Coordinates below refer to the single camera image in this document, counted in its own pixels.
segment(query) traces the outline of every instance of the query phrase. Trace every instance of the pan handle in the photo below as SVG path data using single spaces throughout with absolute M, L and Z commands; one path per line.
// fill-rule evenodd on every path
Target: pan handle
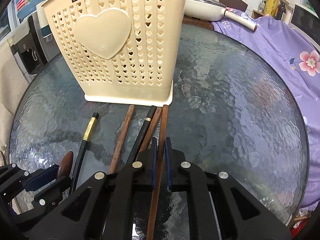
M 225 17 L 230 18 L 230 19 L 232 19 L 232 20 L 234 20 L 234 21 L 236 21 L 236 22 L 248 27 L 250 30 L 252 30 L 254 32 L 257 30 L 257 25 L 255 25 L 254 23 L 249 22 L 248 20 L 246 20 L 245 18 L 242 18 L 239 15 L 236 15 L 236 14 L 230 12 L 230 11 L 227 11 L 227 10 L 224 12 L 224 15 L 225 15 Z

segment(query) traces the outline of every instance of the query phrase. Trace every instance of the beige plastic basket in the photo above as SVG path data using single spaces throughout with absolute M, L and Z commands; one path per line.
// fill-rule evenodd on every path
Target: beige plastic basket
M 88 101 L 172 102 L 185 0 L 47 0 L 53 36 Z

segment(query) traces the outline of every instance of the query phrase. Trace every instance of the red label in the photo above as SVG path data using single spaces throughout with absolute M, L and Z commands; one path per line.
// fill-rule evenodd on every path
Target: red label
M 17 10 L 19 11 L 23 6 L 25 6 L 28 3 L 29 0 L 20 0 L 17 3 Z

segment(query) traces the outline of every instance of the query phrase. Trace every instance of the wooden spoon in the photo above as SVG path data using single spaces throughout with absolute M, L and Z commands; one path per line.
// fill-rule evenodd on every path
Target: wooden spoon
M 62 176 L 69 176 L 71 172 L 73 164 L 73 152 L 68 152 L 59 164 L 59 168 L 57 171 L 57 179 L 61 178 Z

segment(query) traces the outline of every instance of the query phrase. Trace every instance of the yellow roll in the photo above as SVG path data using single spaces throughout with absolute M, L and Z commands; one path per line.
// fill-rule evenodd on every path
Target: yellow roll
M 276 15 L 277 5 L 278 0 L 267 0 L 264 13 L 274 17 Z

